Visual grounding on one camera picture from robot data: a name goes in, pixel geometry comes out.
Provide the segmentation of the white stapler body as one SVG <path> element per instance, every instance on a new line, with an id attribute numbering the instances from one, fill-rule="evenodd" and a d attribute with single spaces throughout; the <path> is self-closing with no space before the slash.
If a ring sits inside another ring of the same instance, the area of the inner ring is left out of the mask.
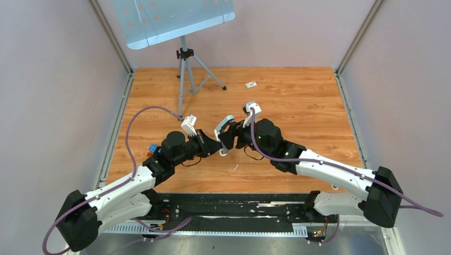
<path id="1" fill-rule="evenodd" d="M 228 115 L 214 129 L 216 141 L 222 144 L 222 148 L 219 150 L 219 154 L 222 157 L 226 156 L 233 146 L 232 131 L 229 131 L 229 129 L 234 120 L 235 117 L 233 115 Z"/>

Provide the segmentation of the white staple box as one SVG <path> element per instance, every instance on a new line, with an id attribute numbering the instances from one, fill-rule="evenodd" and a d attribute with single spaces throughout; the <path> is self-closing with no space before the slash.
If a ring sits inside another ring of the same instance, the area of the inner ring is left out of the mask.
<path id="1" fill-rule="evenodd" d="M 246 89 L 250 89 L 250 88 L 253 88 L 253 87 L 256 87 L 256 86 L 257 86 L 257 83 L 255 81 L 248 82 L 248 83 L 245 84 L 245 88 Z"/>

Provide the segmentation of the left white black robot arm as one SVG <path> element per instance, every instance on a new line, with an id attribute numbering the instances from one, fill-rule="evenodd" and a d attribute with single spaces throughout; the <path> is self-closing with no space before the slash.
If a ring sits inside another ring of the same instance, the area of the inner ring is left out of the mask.
<path id="1" fill-rule="evenodd" d="M 57 214 L 55 227 L 69 250 L 90 246 L 103 231 L 128 219 L 147 216 L 158 219 L 163 205 L 155 200 L 154 187 L 175 174 L 175 168 L 196 157 L 206 158 L 226 150 L 219 137 L 208 137 L 202 130 L 186 137 L 170 132 L 140 166 L 128 175 L 102 188 L 69 193 Z"/>

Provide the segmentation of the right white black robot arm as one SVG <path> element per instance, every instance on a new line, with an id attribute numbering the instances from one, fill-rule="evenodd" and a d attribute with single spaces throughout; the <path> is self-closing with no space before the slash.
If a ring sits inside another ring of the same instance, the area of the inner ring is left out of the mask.
<path id="1" fill-rule="evenodd" d="M 248 126 L 228 121 L 216 127 L 215 136 L 227 149 L 249 146 L 257 150 L 282 172 L 313 177 L 345 189 L 345 193 L 337 194 L 312 191 L 303 208 L 309 221 L 317 222 L 329 215 L 356 215 L 381 227 L 394 227 L 403 191 L 390 169 L 358 168 L 323 157 L 284 139 L 280 128 L 265 118 Z"/>

